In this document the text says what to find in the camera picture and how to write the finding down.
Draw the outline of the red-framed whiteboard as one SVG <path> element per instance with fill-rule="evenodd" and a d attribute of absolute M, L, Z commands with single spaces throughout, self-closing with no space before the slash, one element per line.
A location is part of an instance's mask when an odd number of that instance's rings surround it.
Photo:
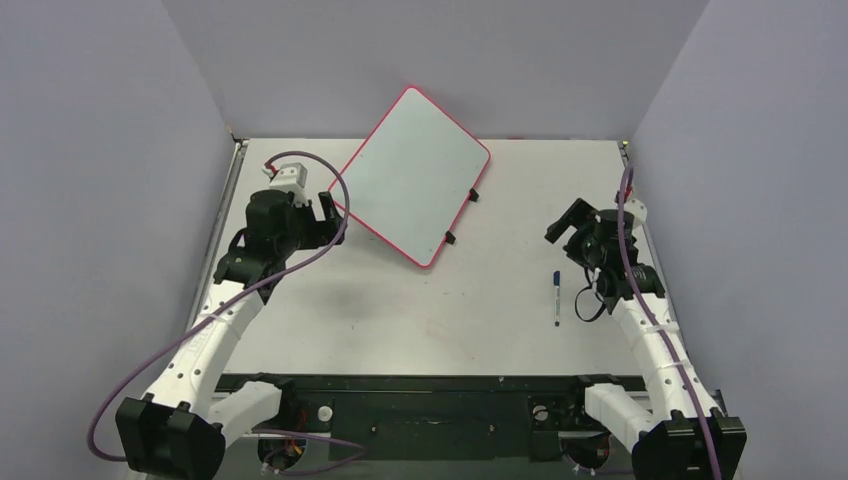
<path fill-rule="evenodd" d="M 416 86 L 407 87 L 329 185 L 340 210 L 430 267 L 491 161 L 490 150 Z"/>

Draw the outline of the white whiteboard marker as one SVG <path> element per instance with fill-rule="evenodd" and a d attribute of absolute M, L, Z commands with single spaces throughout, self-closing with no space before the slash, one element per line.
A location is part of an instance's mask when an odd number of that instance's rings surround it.
<path fill-rule="evenodd" d="M 559 327 L 561 324 L 561 276 L 560 286 L 554 286 L 554 326 Z"/>

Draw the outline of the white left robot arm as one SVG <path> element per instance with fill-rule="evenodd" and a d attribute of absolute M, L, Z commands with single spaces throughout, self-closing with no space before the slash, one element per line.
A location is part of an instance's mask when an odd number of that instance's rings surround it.
<path fill-rule="evenodd" d="M 251 196 L 246 225 L 219 260 L 187 338 L 171 347 L 173 357 L 144 395 L 124 398 L 115 413 L 130 469 L 162 479 L 212 479 L 242 435 L 263 422 L 275 430 L 295 423 L 298 402 L 279 376 L 254 374 L 227 398 L 213 395 L 247 327 L 291 273 L 287 260 L 301 250 L 321 256 L 342 242 L 344 217 L 330 193 L 318 199 L 323 219 L 292 192 Z"/>

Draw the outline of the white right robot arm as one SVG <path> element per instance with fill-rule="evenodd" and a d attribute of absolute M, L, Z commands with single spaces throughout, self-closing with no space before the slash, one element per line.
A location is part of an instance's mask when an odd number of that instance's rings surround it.
<path fill-rule="evenodd" d="M 703 386 L 659 274 L 638 259 L 633 229 L 644 213 L 626 204 L 599 210 L 578 198 L 546 230 L 551 244 L 570 236 L 563 251 L 600 302 L 590 319 L 607 314 L 621 329 L 650 402 L 643 407 L 606 381 L 570 393 L 564 413 L 578 427 L 596 421 L 617 439 L 637 479 L 732 479 L 747 432 Z"/>

